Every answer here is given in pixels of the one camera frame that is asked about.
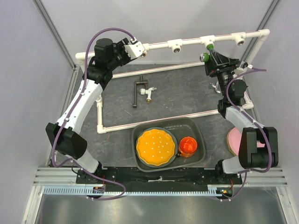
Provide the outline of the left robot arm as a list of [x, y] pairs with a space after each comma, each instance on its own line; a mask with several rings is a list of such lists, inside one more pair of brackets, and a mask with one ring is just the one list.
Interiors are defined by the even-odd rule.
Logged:
[[87, 150], [87, 141], [80, 136], [83, 122], [94, 101], [101, 96], [113, 71], [140, 57], [145, 48], [137, 40], [127, 38], [119, 42], [102, 38], [96, 41], [94, 53], [85, 59], [85, 74], [78, 92], [64, 114], [53, 124], [46, 126], [53, 153], [61, 153], [87, 170], [91, 183], [102, 180], [102, 165]]

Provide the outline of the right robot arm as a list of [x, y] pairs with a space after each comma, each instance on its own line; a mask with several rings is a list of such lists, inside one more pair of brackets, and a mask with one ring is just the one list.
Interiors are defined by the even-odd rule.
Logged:
[[246, 68], [248, 64], [220, 54], [211, 44], [207, 50], [200, 59], [205, 65], [206, 75], [218, 79], [222, 93], [218, 112], [241, 133], [238, 155], [218, 161], [214, 178], [223, 184], [231, 174], [268, 172], [278, 165], [278, 132], [274, 127], [266, 127], [254, 120], [242, 107], [241, 99], [248, 86], [242, 80], [242, 74], [235, 75], [235, 70]]

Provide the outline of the green plastic water faucet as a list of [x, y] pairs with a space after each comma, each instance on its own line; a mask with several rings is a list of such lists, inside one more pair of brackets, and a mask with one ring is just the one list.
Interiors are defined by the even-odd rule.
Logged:
[[[209, 44], [209, 45], [206, 46], [206, 49], [207, 49], [207, 50], [214, 49], [214, 45], [213, 45], [213, 44]], [[210, 58], [209, 53], [204, 52], [204, 53], [202, 53], [202, 54], [200, 55], [199, 60], [200, 60], [202, 63], [205, 63], [205, 62], [208, 62], [209, 58]]]

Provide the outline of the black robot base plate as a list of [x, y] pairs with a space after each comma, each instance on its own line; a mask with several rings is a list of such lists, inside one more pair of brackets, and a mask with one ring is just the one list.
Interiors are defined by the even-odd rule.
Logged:
[[242, 184], [242, 179], [236, 174], [218, 174], [214, 169], [206, 168], [174, 168], [156, 172], [142, 172], [136, 167], [107, 167], [91, 175], [83, 170], [77, 171], [77, 184], [118, 182], [126, 188], [137, 184], [150, 183], [187, 183], [207, 185], [234, 185]]

